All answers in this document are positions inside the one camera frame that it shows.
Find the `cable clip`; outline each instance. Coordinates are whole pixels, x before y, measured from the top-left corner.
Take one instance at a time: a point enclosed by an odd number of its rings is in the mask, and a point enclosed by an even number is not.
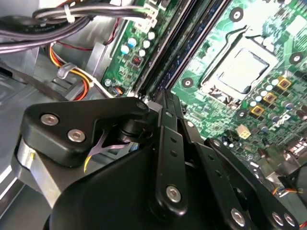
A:
[[[64,11],[65,11],[65,14],[66,14],[66,18],[67,18],[67,21],[69,23],[74,23],[75,22],[75,17],[72,16],[71,14],[71,10],[69,9],[69,5],[64,5]]]
[[[65,79],[67,77],[67,75],[69,74],[70,71],[72,71],[73,69],[77,68],[76,65],[72,64],[72,63],[66,63],[65,65],[62,65],[57,73],[57,77],[60,79]]]

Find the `silver screw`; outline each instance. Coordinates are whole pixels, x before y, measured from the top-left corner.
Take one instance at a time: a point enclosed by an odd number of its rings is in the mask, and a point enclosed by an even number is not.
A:
[[[59,119],[52,114],[42,115],[40,118],[41,122],[46,126],[55,126],[59,123]]]
[[[137,102],[136,105],[140,108],[140,109],[147,109],[147,106],[142,103],[142,102]]]
[[[213,139],[213,143],[214,143],[216,146],[220,147],[220,143],[218,142],[218,140]]]
[[[237,209],[233,208],[231,210],[231,216],[238,225],[240,225],[241,227],[245,226],[245,219]]]
[[[105,86],[110,87],[112,84],[112,81],[110,79],[105,80]]]
[[[285,213],[284,214],[284,218],[286,219],[286,221],[291,225],[291,226],[295,226],[295,222],[294,220],[289,216],[289,214]]]
[[[272,213],[273,219],[278,223],[280,226],[283,226],[283,220],[280,218],[280,216],[276,213]]]
[[[71,131],[68,132],[67,136],[69,140],[73,142],[81,143],[85,140],[85,134],[78,129],[72,129]]]
[[[179,203],[181,201],[181,193],[172,185],[166,188],[166,195],[174,203]]]
[[[191,128],[194,127],[194,124],[193,124],[192,122],[190,122],[190,121],[187,121],[187,124],[188,124],[188,126],[190,126]]]

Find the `cpu socket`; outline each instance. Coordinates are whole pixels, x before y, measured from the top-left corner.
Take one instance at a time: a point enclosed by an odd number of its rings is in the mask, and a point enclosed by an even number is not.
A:
[[[226,36],[226,45],[205,71],[201,82],[204,92],[233,109],[239,107],[278,64],[272,52],[245,34],[244,30]],[[226,100],[219,99],[220,95],[226,95]]]

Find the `cable tie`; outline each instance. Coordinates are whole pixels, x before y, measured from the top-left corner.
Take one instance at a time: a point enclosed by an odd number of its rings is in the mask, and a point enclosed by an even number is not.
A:
[[[66,14],[66,18],[67,18],[67,21],[69,23],[74,23],[75,22],[75,17],[72,16],[71,14],[71,10],[69,9],[69,5],[64,5],[64,11],[65,11],[65,14]]]

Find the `green circuit board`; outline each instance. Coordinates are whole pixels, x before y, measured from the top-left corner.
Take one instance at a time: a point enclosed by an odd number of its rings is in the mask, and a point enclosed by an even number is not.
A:
[[[204,138],[221,138],[227,130],[237,134],[236,129],[241,124],[246,126],[251,135],[235,142],[232,152],[248,160],[259,159],[257,149],[264,147],[263,138],[286,147],[288,142],[299,139],[307,131],[303,118],[307,112],[301,111],[302,106],[307,105],[307,1],[287,2],[233,0],[172,88],[187,107],[186,118],[198,127]],[[260,50],[269,50],[278,63],[237,103],[237,108],[232,108],[222,103],[224,98],[215,98],[215,91],[208,93],[202,86],[229,42],[227,36],[240,30],[248,31],[248,38],[257,42]],[[244,80],[253,70],[248,60],[240,60],[236,70],[244,73]],[[233,75],[228,83],[240,84],[240,81]],[[256,101],[256,106],[251,106],[262,91],[270,93],[270,99],[276,97],[275,100],[266,102],[262,97],[261,101]],[[272,114],[278,116],[274,121],[270,117]]]
[[[150,29],[150,32],[155,33],[155,38],[149,40],[148,33],[135,27],[137,22],[129,22],[123,37],[117,46],[112,61],[102,78],[103,85],[105,85],[106,81],[109,83],[109,80],[111,80],[111,85],[105,86],[110,92],[112,92],[112,89],[115,86],[120,86],[124,89],[123,96],[129,95],[134,83],[140,77],[143,69],[147,66],[149,58],[156,51],[160,38],[166,32],[170,21],[178,9],[179,3],[180,0],[173,0],[170,2],[168,7],[163,10],[160,9],[158,5],[153,5],[153,3],[150,3],[148,0],[137,1],[137,5],[143,6],[149,4],[158,11],[156,17],[157,23],[154,28]],[[129,47],[128,40],[130,38],[134,38],[137,41],[135,47]],[[144,48],[143,42],[145,40],[150,42],[150,47]],[[129,53],[123,54],[121,51],[122,46],[128,46],[130,48]],[[146,52],[145,56],[141,57],[139,55],[140,49]]]

